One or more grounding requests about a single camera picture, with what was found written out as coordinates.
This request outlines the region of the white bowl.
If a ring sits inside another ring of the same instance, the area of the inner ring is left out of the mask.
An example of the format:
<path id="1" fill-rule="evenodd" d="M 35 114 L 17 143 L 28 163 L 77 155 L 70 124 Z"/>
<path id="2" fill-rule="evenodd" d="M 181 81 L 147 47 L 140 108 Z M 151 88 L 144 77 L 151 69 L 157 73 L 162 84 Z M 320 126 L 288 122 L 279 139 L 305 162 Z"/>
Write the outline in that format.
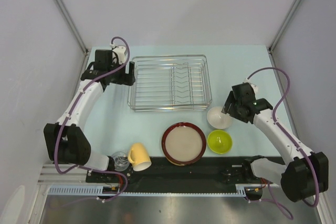
<path id="1" fill-rule="evenodd" d="M 232 125 L 232 118 L 222 112 L 222 107 L 216 106 L 209 109 L 207 121 L 215 129 L 224 130 Z"/>

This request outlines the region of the chrome wire dish rack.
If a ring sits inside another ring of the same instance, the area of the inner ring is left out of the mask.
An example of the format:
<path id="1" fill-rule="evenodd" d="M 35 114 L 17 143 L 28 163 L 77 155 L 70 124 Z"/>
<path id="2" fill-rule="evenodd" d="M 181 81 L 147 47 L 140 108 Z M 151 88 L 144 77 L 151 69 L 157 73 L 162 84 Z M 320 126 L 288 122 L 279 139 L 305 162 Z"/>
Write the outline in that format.
<path id="1" fill-rule="evenodd" d="M 128 106 L 135 112 L 207 109 L 212 103 L 205 55 L 138 56 Z"/>

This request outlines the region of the lime green bowl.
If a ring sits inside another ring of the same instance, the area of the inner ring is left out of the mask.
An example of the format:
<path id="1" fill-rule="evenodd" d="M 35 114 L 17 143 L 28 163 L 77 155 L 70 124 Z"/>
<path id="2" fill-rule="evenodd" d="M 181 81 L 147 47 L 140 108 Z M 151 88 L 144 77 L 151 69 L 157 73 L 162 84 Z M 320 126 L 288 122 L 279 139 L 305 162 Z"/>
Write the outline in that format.
<path id="1" fill-rule="evenodd" d="M 207 137 L 209 149 L 216 154 L 228 153 L 233 146 L 231 136 L 223 130 L 214 130 Z"/>

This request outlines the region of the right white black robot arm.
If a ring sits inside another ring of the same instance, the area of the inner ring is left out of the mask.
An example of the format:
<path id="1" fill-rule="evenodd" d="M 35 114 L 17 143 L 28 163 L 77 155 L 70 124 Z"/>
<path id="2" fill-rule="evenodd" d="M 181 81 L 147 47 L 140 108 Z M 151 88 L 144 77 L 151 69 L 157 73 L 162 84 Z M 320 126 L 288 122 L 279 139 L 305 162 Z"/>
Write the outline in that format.
<path id="1" fill-rule="evenodd" d="M 329 188 L 329 160 L 323 152 L 315 153 L 274 115 L 272 105 L 264 98 L 256 99 L 250 83 L 232 87 L 222 112 L 251 123 L 269 139 L 284 164 L 257 155 L 243 162 L 242 176 L 249 183 L 263 178 L 279 185 L 293 202 L 323 193 Z"/>

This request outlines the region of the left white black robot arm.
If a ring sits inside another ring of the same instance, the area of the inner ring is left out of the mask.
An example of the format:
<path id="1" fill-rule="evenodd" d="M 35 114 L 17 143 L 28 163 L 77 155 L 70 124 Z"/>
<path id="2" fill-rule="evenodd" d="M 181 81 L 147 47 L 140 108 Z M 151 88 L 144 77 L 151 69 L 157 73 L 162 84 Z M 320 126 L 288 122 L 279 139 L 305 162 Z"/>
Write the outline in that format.
<path id="1" fill-rule="evenodd" d="M 98 49 L 94 61 L 89 63 L 80 77 L 79 88 L 66 111 L 55 123 L 44 127 L 48 156 L 60 174 L 60 164 L 71 164 L 98 171 L 105 182 L 115 178 L 112 157 L 92 150 L 83 132 L 88 116 L 100 96 L 110 84 L 132 86 L 135 83 L 134 62 L 129 60 L 125 46 L 112 45 L 111 49 Z"/>

